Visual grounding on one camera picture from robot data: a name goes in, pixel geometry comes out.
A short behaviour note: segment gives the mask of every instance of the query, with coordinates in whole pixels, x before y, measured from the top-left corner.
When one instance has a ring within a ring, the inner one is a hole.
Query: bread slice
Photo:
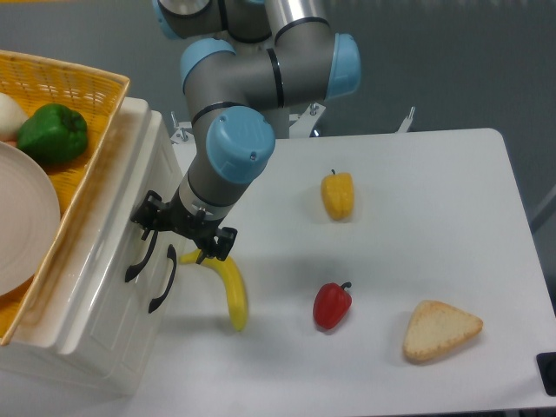
[[[444,302],[425,300],[411,316],[403,353],[410,361],[430,361],[469,341],[482,328],[479,317]]]

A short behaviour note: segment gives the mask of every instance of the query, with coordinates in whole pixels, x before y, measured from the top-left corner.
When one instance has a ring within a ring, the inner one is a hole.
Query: green bell pepper
[[[62,104],[42,106],[17,132],[17,147],[38,163],[69,162],[87,144],[87,122]]]

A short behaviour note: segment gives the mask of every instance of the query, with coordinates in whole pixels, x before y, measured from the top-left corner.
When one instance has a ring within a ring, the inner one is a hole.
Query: white table
[[[176,153],[187,168],[194,145]],[[354,178],[349,222],[322,207],[330,169]],[[225,225],[239,229],[243,333],[229,325],[216,275],[181,266],[135,396],[0,373],[0,410],[326,417],[556,406],[535,362],[556,350],[556,320],[497,132],[279,141]],[[353,283],[353,305],[324,334],[312,307],[330,281]],[[478,315],[483,332],[439,361],[406,362],[401,342],[424,299]]]

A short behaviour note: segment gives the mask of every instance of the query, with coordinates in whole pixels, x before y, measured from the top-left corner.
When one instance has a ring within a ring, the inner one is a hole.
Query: gray floor
[[[0,49],[127,75],[171,126],[189,119],[179,58],[150,0],[0,4]],[[556,183],[556,1],[328,0],[336,31],[354,35],[363,81],[327,104],[327,136],[393,132],[411,106],[416,130],[494,128],[502,133],[526,212]],[[556,219],[535,236],[556,277]],[[548,282],[556,288],[556,279]]]

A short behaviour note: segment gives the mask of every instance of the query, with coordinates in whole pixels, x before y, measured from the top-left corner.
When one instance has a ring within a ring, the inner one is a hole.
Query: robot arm
[[[274,41],[273,48],[248,56],[212,38],[185,50],[182,88],[197,154],[170,202],[149,192],[131,217],[146,230],[171,230],[192,239],[201,250],[198,263],[205,256],[224,260],[236,230],[219,225],[275,147],[274,131],[259,111],[355,91],[361,79],[359,51],[350,35],[330,30],[317,0],[154,0],[154,5],[170,35],[228,29],[234,38],[241,34],[255,42],[269,31]],[[255,29],[240,31],[248,13],[259,16]]]

